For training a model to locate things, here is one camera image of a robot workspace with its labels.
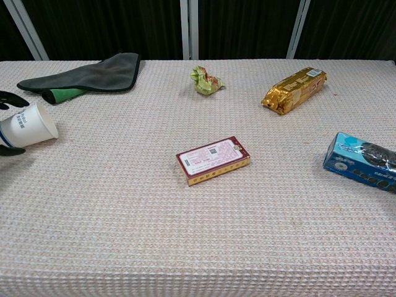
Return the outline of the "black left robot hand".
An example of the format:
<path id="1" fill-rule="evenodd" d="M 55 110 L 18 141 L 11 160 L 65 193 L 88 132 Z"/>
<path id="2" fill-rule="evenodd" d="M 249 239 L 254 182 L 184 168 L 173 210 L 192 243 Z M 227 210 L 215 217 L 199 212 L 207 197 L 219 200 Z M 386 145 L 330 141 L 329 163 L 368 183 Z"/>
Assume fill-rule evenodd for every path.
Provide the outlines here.
<path id="1" fill-rule="evenodd" d="M 1 91 L 1 110 L 8 110 L 10 106 L 17 108 L 27 107 L 29 102 L 22 97 L 6 91 Z M 25 153 L 24 148 L 9 147 L 1 144 L 1 156 L 2 157 L 13 157 Z"/>

